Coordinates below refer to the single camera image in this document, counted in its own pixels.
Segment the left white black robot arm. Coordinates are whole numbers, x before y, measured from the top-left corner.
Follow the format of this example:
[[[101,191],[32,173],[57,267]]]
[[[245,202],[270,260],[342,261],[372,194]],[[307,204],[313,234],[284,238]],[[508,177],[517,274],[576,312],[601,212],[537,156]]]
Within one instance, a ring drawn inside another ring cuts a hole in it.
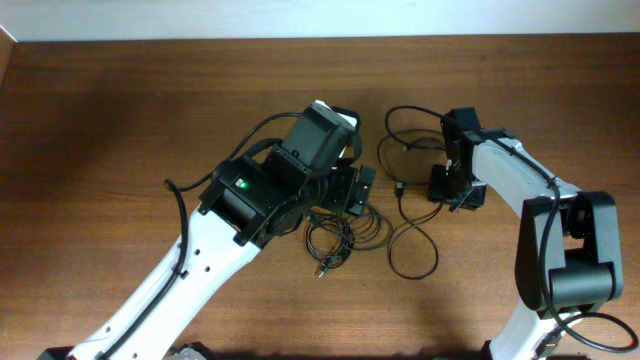
[[[176,243],[94,334],[50,347],[44,359],[162,359],[213,294],[275,237],[314,208],[364,212],[375,172],[362,153],[357,113],[317,100],[284,138],[242,140],[199,185],[199,205],[178,205]]]

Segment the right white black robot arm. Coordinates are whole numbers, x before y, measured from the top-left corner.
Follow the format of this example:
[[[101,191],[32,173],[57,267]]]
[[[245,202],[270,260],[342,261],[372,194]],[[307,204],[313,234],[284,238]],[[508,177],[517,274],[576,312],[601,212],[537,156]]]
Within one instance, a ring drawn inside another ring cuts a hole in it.
[[[484,359],[547,359],[569,336],[604,352],[634,351],[605,345],[574,330],[624,289],[616,203],[604,191],[569,184],[531,157],[506,129],[485,129],[473,108],[439,117],[447,162],[434,168],[429,198],[451,211],[475,210],[493,188],[520,219],[515,260],[519,301],[507,325],[481,350]]]

